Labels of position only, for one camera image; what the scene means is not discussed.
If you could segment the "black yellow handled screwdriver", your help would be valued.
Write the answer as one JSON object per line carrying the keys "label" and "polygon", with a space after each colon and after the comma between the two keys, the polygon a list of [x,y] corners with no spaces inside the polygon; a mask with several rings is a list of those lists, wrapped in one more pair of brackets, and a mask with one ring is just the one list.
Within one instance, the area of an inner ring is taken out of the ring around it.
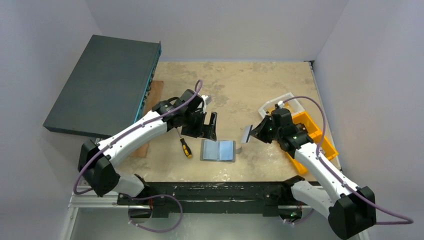
{"label": "black yellow handled screwdriver", "polygon": [[191,151],[190,147],[188,146],[187,142],[185,141],[185,139],[184,139],[184,138],[183,138],[183,136],[181,135],[180,131],[179,131],[178,129],[176,129],[176,131],[177,131],[177,133],[178,133],[179,140],[180,140],[180,143],[181,143],[181,146],[182,146],[182,149],[183,149],[184,155],[185,155],[188,159],[192,158],[193,154],[192,154],[192,151]]}

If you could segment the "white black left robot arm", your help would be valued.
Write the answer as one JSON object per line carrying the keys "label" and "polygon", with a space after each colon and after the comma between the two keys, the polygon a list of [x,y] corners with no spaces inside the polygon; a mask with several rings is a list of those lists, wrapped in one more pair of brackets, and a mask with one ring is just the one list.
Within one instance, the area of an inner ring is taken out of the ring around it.
{"label": "white black left robot arm", "polygon": [[187,89],[180,97],[158,102],[152,109],[126,129],[95,143],[86,141],[80,151],[79,178],[89,184],[90,190],[102,197],[117,192],[137,197],[146,184],[136,174],[119,173],[116,167],[136,149],[172,129],[181,128],[181,134],[193,138],[217,140],[217,112],[211,112],[205,124],[205,98]]}

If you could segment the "dark grey network switch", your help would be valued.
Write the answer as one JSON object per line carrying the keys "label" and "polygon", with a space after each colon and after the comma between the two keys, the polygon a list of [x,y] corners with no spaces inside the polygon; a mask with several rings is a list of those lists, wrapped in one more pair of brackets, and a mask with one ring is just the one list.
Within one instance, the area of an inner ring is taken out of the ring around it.
{"label": "dark grey network switch", "polygon": [[43,126],[50,132],[107,139],[145,110],[160,42],[93,35]]}

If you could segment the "grey card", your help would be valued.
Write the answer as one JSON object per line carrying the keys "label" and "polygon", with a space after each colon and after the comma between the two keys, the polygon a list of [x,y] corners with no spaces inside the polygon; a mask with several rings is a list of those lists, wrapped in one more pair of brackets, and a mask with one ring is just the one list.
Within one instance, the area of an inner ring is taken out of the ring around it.
{"label": "grey card", "polygon": [[244,128],[243,134],[242,134],[241,140],[240,140],[241,144],[245,144],[245,143],[248,143],[250,141],[252,129],[253,129],[253,125],[247,125]]}

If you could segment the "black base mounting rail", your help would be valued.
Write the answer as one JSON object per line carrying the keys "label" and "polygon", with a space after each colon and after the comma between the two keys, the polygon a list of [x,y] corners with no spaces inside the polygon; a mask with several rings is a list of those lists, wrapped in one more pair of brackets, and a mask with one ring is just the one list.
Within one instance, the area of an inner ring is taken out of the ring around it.
{"label": "black base mounting rail", "polygon": [[311,208],[295,200],[288,181],[150,182],[131,199],[120,193],[119,206],[147,208],[153,218],[169,214],[260,214],[300,220]]}

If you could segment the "wooden board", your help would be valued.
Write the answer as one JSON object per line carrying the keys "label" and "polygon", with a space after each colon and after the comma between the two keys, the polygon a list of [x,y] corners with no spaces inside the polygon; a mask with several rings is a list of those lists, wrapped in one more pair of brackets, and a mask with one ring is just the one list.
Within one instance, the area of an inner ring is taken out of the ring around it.
{"label": "wooden board", "polygon": [[[143,116],[145,116],[148,111],[152,109],[154,105],[156,105],[162,96],[164,88],[164,82],[159,80],[153,80],[150,85],[149,95],[146,98],[145,107],[143,110]],[[139,158],[145,158],[148,154],[150,142],[146,142],[139,148],[137,148],[134,152],[132,152],[129,156],[130,157],[139,157]]]}

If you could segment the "aluminium frame profile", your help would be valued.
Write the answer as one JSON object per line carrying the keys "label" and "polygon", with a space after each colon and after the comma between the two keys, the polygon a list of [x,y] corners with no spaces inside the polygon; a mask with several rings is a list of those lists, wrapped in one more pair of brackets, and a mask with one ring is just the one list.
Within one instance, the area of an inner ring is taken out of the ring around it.
{"label": "aluminium frame profile", "polygon": [[122,208],[127,210],[143,210],[149,217],[152,217],[152,210],[147,208],[129,208],[128,206],[118,205],[118,196],[120,193],[111,191],[103,196],[96,195],[93,191],[88,191],[81,195],[72,194],[68,205],[68,220],[65,222],[64,229],[61,233],[62,240],[69,240],[74,229],[75,220],[78,211],[82,209],[108,209]]}

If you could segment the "yellow plastic bin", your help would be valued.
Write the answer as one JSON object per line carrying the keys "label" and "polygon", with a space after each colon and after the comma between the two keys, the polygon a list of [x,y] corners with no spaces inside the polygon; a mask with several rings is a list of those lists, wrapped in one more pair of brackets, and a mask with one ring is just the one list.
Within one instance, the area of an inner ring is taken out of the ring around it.
{"label": "yellow plastic bin", "polygon": [[[292,120],[293,123],[296,125],[304,125],[304,127],[302,127],[301,129],[307,132],[307,134],[312,138],[314,143],[318,144],[321,141],[323,132],[306,111],[292,116]],[[335,157],[339,155],[334,145],[326,136],[324,137],[324,140],[320,146],[320,151],[329,161],[332,161]],[[308,172],[306,167],[304,167],[300,162],[291,157],[288,153],[285,153],[285,155],[291,161],[299,175],[305,175]]]}

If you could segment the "white plastic bin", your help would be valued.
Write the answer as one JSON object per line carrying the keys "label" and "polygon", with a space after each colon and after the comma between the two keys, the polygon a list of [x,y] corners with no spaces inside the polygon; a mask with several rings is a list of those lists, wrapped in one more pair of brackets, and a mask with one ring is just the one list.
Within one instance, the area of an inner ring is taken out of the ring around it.
{"label": "white plastic bin", "polygon": [[300,114],[305,111],[304,107],[300,104],[297,99],[292,99],[294,95],[291,92],[273,98],[269,101],[266,101],[257,112],[259,115],[264,118],[266,115],[269,115],[276,106],[279,108],[286,108],[291,112],[292,116]]}

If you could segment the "grey leather card holder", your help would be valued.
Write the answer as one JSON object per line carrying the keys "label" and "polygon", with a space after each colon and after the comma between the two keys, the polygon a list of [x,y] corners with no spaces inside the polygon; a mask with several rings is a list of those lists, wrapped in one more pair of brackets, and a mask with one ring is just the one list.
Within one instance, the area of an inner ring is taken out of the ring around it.
{"label": "grey leather card holder", "polygon": [[211,162],[234,162],[236,155],[242,152],[242,147],[236,146],[234,140],[209,140],[201,141],[200,157],[201,161]]}

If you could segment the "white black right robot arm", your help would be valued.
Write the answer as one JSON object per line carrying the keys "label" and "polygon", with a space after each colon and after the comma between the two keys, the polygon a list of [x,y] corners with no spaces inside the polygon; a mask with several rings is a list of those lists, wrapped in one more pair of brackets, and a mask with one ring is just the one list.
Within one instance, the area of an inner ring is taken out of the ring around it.
{"label": "white black right robot arm", "polygon": [[295,124],[291,112],[277,108],[249,136],[279,147],[300,162],[319,182],[322,189],[306,180],[290,185],[292,198],[303,202],[327,218],[333,232],[347,240],[377,223],[375,194],[369,187],[359,187],[332,165],[306,130]]}

